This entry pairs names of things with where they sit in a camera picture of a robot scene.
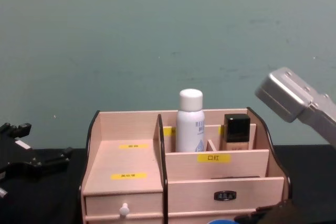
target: black surface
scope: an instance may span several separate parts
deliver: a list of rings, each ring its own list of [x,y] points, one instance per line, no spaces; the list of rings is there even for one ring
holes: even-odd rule
[[[37,150],[41,158],[62,150]],[[8,191],[0,198],[1,224],[71,224],[81,223],[78,213],[78,188],[85,162],[85,150],[76,149],[65,172],[51,174],[39,180],[14,178],[0,182]]]
[[[330,145],[275,146],[293,185],[293,203],[310,223],[336,223],[336,151]],[[42,158],[61,150],[38,150]],[[12,179],[0,183],[8,197],[0,199],[1,224],[81,223],[78,188],[85,150],[76,149],[68,170],[38,181]]]

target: white drawer knob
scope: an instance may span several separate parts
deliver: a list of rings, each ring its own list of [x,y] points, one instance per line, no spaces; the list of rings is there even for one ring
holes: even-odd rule
[[[119,213],[122,216],[126,216],[130,213],[127,203],[122,204],[122,207],[119,209]]]

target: white bottle cap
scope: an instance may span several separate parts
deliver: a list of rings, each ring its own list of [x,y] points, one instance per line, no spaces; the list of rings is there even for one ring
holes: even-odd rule
[[[200,111],[203,107],[203,93],[198,89],[184,89],[180,92],[180,110]]]

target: yellow sticker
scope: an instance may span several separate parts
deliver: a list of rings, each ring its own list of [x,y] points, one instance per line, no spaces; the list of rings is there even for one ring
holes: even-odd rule
[[[112,174],[111,179],[137,179],[137,178],[147,178],[147,173],[123,173],[123,174]]]
[[[175,127],[164,127],[163,128],[163,135],[164,136],[175,136],[176,135],[176,128]]]
[[[148,148],[148,144],[122,144],[122,145],[119,145],[119,149],[129,149],[129,148]]]
[[[224,125],[221,125],[218,127],[218,133],[220,136],[223,136],[224,135]]]
[[[230,163],[230,154],[198,154],[197,162],[199,163]]]

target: wooden desk organizer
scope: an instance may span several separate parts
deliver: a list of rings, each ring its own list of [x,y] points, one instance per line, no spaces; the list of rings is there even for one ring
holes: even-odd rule
[[[291,198],[264,121],[250,108],[204,110],[206,152],[176,153],[177,111],[97,112],[81,184],[84,223],[206,224]],[[224,115],[251,118],[249,150],[219,151]],[[214,200],[217,191],[236,199]],[[130,213],[119,214],[123,203]]]

